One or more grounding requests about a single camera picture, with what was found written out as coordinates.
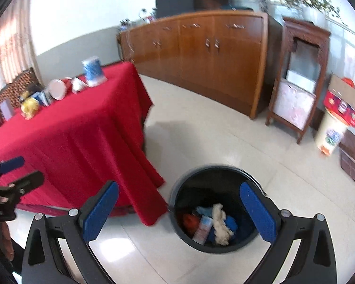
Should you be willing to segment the yellow knitted cloth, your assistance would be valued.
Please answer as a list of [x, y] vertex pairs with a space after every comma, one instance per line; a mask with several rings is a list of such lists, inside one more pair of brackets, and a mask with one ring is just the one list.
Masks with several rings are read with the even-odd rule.
[[21, 115], [25, 118], [25, 120], [30, 120], [37, 114], [38, 110], [40, 109], [40, 103], [35, 98], [27, 98], [21, 104], [20, 109]]

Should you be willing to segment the dark wooden side stand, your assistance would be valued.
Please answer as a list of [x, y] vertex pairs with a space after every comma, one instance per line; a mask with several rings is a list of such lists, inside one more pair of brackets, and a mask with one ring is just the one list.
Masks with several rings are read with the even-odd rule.
[[281, 122], [297, 134], [297, 144], [310, 126], [321, 95], [330, 35], [312, 22], [283, 17], [280, 62], [266, 125]]

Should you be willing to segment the brown floor tile sample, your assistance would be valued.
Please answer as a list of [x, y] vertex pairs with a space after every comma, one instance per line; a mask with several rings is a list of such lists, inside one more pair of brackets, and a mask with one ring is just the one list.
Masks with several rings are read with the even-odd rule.
[[355, 162], [343, 150], [340, 152], [340, 165], [342, 170], [355, 182]]

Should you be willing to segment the wooden sideboard cabinet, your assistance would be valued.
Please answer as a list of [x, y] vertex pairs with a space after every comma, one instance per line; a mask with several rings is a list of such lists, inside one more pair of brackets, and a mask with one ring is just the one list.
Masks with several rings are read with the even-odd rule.
[[208, 97], [250, 119], [268, 107], [283, 26], [263, 12], [213, 10], [121, 31], [121, 59], [139, 74]]

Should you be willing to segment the green potted plant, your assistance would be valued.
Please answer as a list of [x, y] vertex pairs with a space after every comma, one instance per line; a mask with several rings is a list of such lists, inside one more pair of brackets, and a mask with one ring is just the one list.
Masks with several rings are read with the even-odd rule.
[[341, 10], [338, 6], [333, 6], [331, 0], [280, 0], [288, 8], [313, 8], [325, 15], [339, 19], [342, 24], [345, 22], [341, 18]]

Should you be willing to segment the red cardboard gift box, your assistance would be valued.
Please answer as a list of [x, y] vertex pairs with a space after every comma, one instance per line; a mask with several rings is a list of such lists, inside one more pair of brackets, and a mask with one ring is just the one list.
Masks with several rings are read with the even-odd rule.
[[355, 83], [351, 78], [331, 75], [323, 105], [344, 124], [355, 128]]

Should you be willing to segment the beige patterned curtain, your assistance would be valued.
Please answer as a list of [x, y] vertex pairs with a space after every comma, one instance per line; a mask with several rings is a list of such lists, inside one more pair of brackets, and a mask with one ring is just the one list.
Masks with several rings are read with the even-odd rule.
[[0, 16], [0, 91], [18, 74], [40, 70], [31, 35], [31, 0], [12, 0]]

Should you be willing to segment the wooden lattice bench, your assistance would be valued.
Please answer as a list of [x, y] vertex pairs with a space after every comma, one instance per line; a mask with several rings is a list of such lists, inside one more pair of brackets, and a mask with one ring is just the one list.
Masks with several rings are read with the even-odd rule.
[[4, 88], [0, 91], [0, 103], [4, 100], [8, 99], [11, 102], [13, 108], [20, 107], [20, 96], [31, 86], [31, 85], [39, 85], [40, 82], [36, 77], [34, 69], [31, 67], [18, 74], [12, 83], [8, 83]]

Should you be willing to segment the red tablecloth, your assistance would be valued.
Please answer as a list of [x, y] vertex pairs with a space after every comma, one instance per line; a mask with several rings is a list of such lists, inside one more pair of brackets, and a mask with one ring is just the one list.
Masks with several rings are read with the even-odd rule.
[[104, 74], [103, 84], [70, 93], [28, 120], [16, 112], [0, 127], [0, 161], [25, 160], [0, 185], [40, 171], [43, 185], [24, 195], [19, 208], [60, 215], [112, 180], [120, 187], [115, 214], [132, 207], [151, 226], [167, 211], [158, 191], [163, 178], [143, 151], [152, 101], [133, 64], [105, 67]]

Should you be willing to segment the black trash bin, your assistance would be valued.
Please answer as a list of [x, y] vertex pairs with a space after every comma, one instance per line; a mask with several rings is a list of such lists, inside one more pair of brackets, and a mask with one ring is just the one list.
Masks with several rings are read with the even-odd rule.
[[[266, 197], [252, 175], [228, 165], [198, 167], [180, 177], [169, 198], [170, 221], [179, 238], [191, 248], [210, 254], [235, 252], [253, 241], [258, 230], [241, 199], [243, 183], [250, 183], [256, 195]], [[224, 225], [233, 233], [226, 245], [215, 241], [214, 228], [204, 242], [194, 241], [201, 218], [212, 218], [214, 207], [224, 212]]]

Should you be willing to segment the cream floral pedal bin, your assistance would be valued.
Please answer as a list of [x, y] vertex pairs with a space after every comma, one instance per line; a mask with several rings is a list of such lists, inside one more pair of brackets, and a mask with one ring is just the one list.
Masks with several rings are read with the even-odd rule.
[[326, 108], [314, 136], [314, 142], [321, 153], [330, 156], [341, 142], [348, 128], [349, 124], [343, 118]]

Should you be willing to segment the red paper cup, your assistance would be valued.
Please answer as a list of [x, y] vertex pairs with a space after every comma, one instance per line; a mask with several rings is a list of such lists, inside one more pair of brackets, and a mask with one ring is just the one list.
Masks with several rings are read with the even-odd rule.
[[51, 80], [48, 84], [47, 90], [52, 98], [55, 100], [62, 100], [66, 95], [72, 91], [72, 78], [65, 77], [62, 79]]

